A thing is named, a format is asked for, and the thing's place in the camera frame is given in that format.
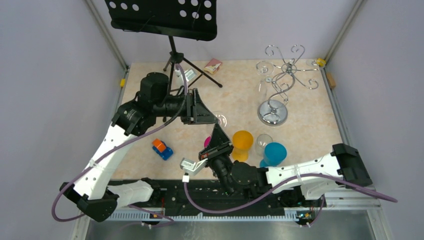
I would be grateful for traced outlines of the clear wine glass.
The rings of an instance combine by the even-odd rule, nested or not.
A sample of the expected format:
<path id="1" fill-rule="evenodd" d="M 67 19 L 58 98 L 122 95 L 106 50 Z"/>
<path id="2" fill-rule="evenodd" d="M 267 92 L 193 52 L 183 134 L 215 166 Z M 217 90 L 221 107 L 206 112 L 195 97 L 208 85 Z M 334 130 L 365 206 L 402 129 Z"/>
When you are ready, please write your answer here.
<path id="1" fill-rule="evenodd" d="M 229 122 L 228 122 L 228 118 L 227 118 L 226 114 L 222 111 L 219 111 L 219 110 L 213 111 L 212 113 L 217 118 L 218 124 L 222 128 L 222 130 L 227 132 Z M 215 124 L 213 123 L 213 124 L 208 124 L 206 126 L 206 132 L 208 134 L 211 134 L 213 132 L 214 125 Z"/>

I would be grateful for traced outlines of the tall clear flute glass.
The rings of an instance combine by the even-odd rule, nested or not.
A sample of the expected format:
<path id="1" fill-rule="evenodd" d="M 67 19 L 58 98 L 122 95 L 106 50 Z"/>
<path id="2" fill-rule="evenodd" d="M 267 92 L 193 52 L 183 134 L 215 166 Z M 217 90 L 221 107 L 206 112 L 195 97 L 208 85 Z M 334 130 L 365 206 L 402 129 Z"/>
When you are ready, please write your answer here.
<path id="1" fill-rule="evenodd" d="M 260 105 L 262 104 L 267 97 L 268 85 L 267 78 L 269 78 L 274 72 L 274 65 L 266 60 L 259 61 L 255 65 L 256 72 L 260 76 L 259 83 L 255 88 L 256 100 Z"/>

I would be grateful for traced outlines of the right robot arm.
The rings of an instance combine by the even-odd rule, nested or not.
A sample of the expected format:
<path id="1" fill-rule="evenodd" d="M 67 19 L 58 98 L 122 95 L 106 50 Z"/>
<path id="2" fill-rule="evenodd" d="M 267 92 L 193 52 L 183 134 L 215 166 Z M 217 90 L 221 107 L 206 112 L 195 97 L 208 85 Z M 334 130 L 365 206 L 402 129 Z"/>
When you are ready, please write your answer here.
<path id="1" fill-rule="evenodd" d="M 233 150 L 227 134 L 215 124 L 209 145 L 198 154 L 198 159 L 212 169 L 229 196 L 242 193 L 255 199 L 267 191 L 278 194 L 299 187 L 293 192 L 293 200 L 299 206 L 307 206 L 340 185 L 354 189 L 373 183 L 359 151 L 344 143 L 334 144 L 332 151 L 322 157 L 287 166 L 255 167 L 232 161 Z"/>

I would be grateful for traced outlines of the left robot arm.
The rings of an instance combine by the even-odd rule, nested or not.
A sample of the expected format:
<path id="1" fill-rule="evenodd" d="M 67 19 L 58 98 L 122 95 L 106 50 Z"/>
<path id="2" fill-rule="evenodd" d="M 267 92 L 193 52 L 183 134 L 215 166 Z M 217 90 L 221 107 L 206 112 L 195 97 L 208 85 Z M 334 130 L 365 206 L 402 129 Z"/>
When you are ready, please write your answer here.
<path id="1" fill-rule="evenodd" d="M 185 125 L 218 123 L 197 89 L 170 95 L 169 82 L 163 73 L 148 73 L 141 80 L 135 97 L 118 108 L 103 142 L 83 172 L 75 182 L 62 185 L 63 195 L 92 220 L 103 222 L 116 209 L 134 203 L 144 202 L 154 207 L 160 202 L 161 194 L 155 182 L 148 178 L 121 185 L 109 184 L 133 143 L 156 132 L 149 128 L 156 124 L 158 117 L 169 117 L 166 125 L 176 118 Z"/>

